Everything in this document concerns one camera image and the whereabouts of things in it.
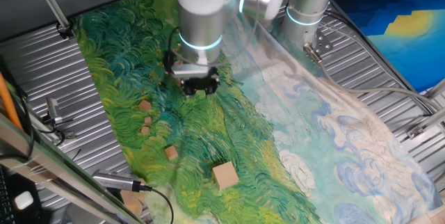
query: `metal floor panel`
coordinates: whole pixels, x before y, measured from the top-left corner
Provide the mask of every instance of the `metal floor panel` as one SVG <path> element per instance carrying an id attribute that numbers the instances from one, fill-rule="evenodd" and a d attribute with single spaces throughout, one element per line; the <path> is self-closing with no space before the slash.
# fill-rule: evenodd
<path id="1" fill-rule="evenodd" d="M 349 26 L 325 16 L 322 22 L 344 33 L 357 35 Z M 346 88 L 376 88 L 401 85 L 395 80 L 393 70 L 379 57 L 372 57 L 350 37 L 320 26 L 320 30 L 332 43 L 333 50 L 323 56 L 327 72 Z M 382 119 L 402 146 L 419 162 L 428 175 L 435 179 L 445 171 L 445 135 L 439 127 L 432 127 L 424 134 L 410 139 L 407 132 L 424 121 L 426 112 L 411 97 L 395 92 L 355 94 Z M 445 106 L 445 82 L 441 90 L 430 91 L 429 96 Z"/>
<path id="2" fill-rule="evenodd" d="M 69 158 L 77 154 L 74 161 L 89 174 L 100 168 L 131 172 L 76 40 L 62 39 L 53 25 L 1 43 L 0 54 L 36 115 L 46 115 L 46 97 L 56 97 L 64 118 L 72 119 L 58 127 L 76 134 L 59 147 Z M 70 202 L 38 190 L 42 206 L 55 211 L 53 223 L 59 222 Z"/>

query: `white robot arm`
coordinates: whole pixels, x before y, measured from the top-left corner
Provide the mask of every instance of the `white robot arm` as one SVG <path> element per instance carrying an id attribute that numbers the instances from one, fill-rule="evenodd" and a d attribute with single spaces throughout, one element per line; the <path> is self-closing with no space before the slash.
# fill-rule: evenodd
<path id="1" fill-rule="evenodd" d="M 284 33 L 300 48 L 314 41 L 318 23 L 329 0 L 289 0 Z M 227 21 L 234 13 L 246 13 L 259 19 L 273 19 L 282 0 L 178 0 L 181 65 L 164 61 L 165 69 L 181 79 L 184 92 L 196 90 L 214 93 L 219 84 L 214 63 L 220 54 L 220 42 Z"/>
<path id="2" fill-rule="evenodd" d="M 297 47 L 315 43 L 318 24 L 329 0 L 289 0 L 282 28 L 285 36 Z"/>
<path id="3" fill-rule="evenodd" d="M 246 13 L 258 15 L 260 19 L 273 19 L 282 0 L 178 0 L 178 3 L 181 56 L 187 61 L 181 65 L 164 61 L 164 66 L 173 77 L 181 79 L 184 92 L 193 95 L 196 90 L 214 93 L 218 86 L 214 63 L 220 55 L 222 34 L 232 15 Z"/>

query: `blue cloth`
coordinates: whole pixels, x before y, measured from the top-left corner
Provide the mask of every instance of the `blue cloth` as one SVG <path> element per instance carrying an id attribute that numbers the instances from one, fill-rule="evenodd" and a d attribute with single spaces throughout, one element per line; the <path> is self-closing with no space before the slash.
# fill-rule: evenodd
<path id="1" fill-rule="evenodd" d="M 445 79 L 445 0 L 335 0 L 416 90 L 423 91 Z M 423 35 L 405 37 L 385 31 L 399 15 L 433 10 L 432 26 Z"/>

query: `small wooden cube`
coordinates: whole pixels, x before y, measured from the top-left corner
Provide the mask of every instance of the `small wooden cube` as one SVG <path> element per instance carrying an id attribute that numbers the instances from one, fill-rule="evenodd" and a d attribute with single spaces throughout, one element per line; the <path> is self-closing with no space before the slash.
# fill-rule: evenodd
<path id="1" fill-rule="evenodd" d="M 151 125 L 152 124 L 152 118 L 151 117 L 145 117 L 144 118 L 144 123 L 147 125 Z"/>
<path id="2" fill-rule="evenodd" d="M 137 216 L 142 215 L 143 205 L 139 200 L 140 196 L 138 192 L 122 190 L 120 192 L 120 195 L 122 196 L 124 205 L 125 207 L 127 207 L 127 209 L 130 209 L 130 211 L 132 211 Z"/>
<path id="3" fill-rule="evenodd" d="M 174 158 L 178 157 L 178 152 L 176 152 L 176 148 L 174 146 L 167 147 L 165 149 L 165 153 L 167 154 L 169 160 L 173 160 Z"/>
<path id="4" fill-rule="evenodd" d="M 149 135 L 150 133 L 150 128 L 149 127 L 142 127 L 142 129 L 140 130 L 140 132 L 144 135 Z"/>
<path id="5" fill-rule="evenodd" d="M 139 104 L 139 109 L 148 113 L 152 109 L 152 105 L 143 99 Z"/>
<path id="6" fill-rule="evenodd" d="M 220 190 L 238 184 L 238 175 L 236 174 L 234 164 L 231 161 L 213 168 L 213 174 L 215 175 Z"/>

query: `swirling brushstroke pattern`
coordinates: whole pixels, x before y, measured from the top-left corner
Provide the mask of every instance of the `swirling brushstroke pattern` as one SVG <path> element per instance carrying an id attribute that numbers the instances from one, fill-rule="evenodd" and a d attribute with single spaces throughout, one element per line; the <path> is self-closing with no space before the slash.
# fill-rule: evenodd
<path id="1" fill-rule="evenodd" d="M 231 35 L 240 40 L 226 40 L 228 59 L 250 33 L 242 17 L 235 23 Z M 269 35 L 259 35 L 261 45 L 247 49 L 252 58 L 232 59 L 239 67 L 232 72 L 248 84 L 241 86 L 245 96 L 274 123 L 282 163 L 293 178 L 300 174 L 294 180 L 310 189 L 307 196 L 323 222 L 401 224 L 442 204 L 434 184 L 418 176 L 419 165 L 394 145 L 394 136 L 374 112 L 311 75 L 300 64 L 301 53 L 292 52 L 297 62 L 285 51 L 274 51 L 280 46 Z M 314 181 L 305 179 L 308 170 Z"/>
<path id="2" fill-rule="evenodd" d="M 163 52 L 176 26 L 176 0 L 121 0 L 76 19 L 79 46 L 132 170 L 150 186 L 171 189 L 177 223 L 320 223 L 280 162 L 273 125 L 229 65 L 219 68 L 221 85 L 211 96 L 185 97 L 165 75 Z M 149 113 L 138 109 L 142 99 L 152 104 Z M 140 133 L 146 116 L 148 136 Z M 173 161 L 164 152 L 169 145 L 179 153 Z M 239 183 L 219 191 L 211 171 L 227 161 Z M 170 220 L 163 200 L 147 203 L 157 223 Z"/>

